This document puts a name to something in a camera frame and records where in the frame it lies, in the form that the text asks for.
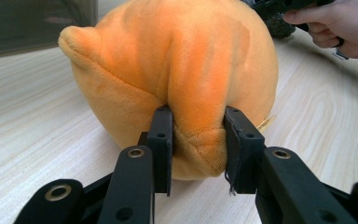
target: screw hole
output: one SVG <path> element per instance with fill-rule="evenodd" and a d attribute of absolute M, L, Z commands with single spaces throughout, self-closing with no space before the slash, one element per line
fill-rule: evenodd
<path fill-rule="evenodd" d="M 132 214 L 133 214 L 132 209 L 120 208 L 120 210 L 116 212 L 116 219 L 118 221 L 126 221 L 132 217 Z"/>
<path fill-rule="evenodd" d="M 72 190 L 71 186 L 67 184 L 53 186 L 48 192 L 46 192 L 45 199 L 50 202 L 59 201 L 61 199 L 66 198 L 66 196 L 69 195 L 71 190 Z"/>
<path fill-rule="evenodd" d="M 337 217 L 334 216 L 333 213 L 326 211 L 326 210 L 319 210 L 319 217 L 321 219 L 323 219 L 326 222 L 330 222 L 330 223 L 336 223 L 337 222 Z"/>
<path fill-rule="evenodd" d="M 142 157 L 145 154 L 145 152 L 139 148 L 130 150 L 127 155 L 131 158 L 138 158 L 138 157 Z"/>
<path fill-rule="evenodd" d="M 280 159 L 289 159 L 291 155 L 283 150 L 274 150 L 272 154 Z"/>

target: stuffed toy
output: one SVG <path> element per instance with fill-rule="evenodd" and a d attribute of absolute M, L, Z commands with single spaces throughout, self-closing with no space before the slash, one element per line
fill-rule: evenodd
<path fill-rule="evenodd" d="M 59 45 L 90 108 L 121 148 L 173 113 L 172 177 L 221 175 L 223 117 L 237 107 L 266 126 L 278 78 L 266 24 L 239 0 L 131 0 L 95 27 L 65 28 Z"/>

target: table surface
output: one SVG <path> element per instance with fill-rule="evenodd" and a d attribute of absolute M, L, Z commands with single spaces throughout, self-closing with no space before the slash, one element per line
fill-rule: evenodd
<path fill-rule="evenodd" d="M 100 17 L 117 2 L 100 1 Z M 296 152 L 324 183 L 358 182 L 358 60 L 341 61 L 296 31 L 274 40 L 280 65 L 268 147 Z M 119 148 L 91 112 L 58 48 L 0 57 L 0 223 L 42 186 L 84 186 L 111 173 Z M 254 195 L 228 194 L 223 176 L 172 182 L 156 195 L 156 223 L 258 223 Z"/>

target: plush pumpkin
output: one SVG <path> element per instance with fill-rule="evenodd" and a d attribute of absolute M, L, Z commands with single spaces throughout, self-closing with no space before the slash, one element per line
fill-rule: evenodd
<path fill-rule="evenodd" d="M 79 89 L 120 147 L 137 144 L 157 107 L 171 108 L 176 179 L 225 171 L 227 105 L 257 126 L 274 102 L 273 42 L 239 0 L 132 0 L 95 27 L 65 28 L 59 44 Z"/>

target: metal screw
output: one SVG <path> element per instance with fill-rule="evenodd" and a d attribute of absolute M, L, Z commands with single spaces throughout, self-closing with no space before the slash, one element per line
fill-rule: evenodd
<path fill-rule="evenodd" d="M 280 159 L 289 159 L 292 157 L 290 153 L 285 152 L 283 150 L 273 150 L 272 154 Z"/>
<path fill-rule="evenodd" d="M 143 155 L 145 154 L 145 152 L 140 149 L 140 148 L 135 148 L 135 149 L 132 149 L 130 150 L 127 155 L 130 157 L 130 158 L 138 158 L 138 157 L 142 157 Z"/>
<path fill-rule="evenodd" d="M 56 202 L 68 196 L 71 190 L 71 186 L 67 184 L 56 185 L 51 187 L 51 189 L 45 194 L 45 198 L 50 202 Z"/>

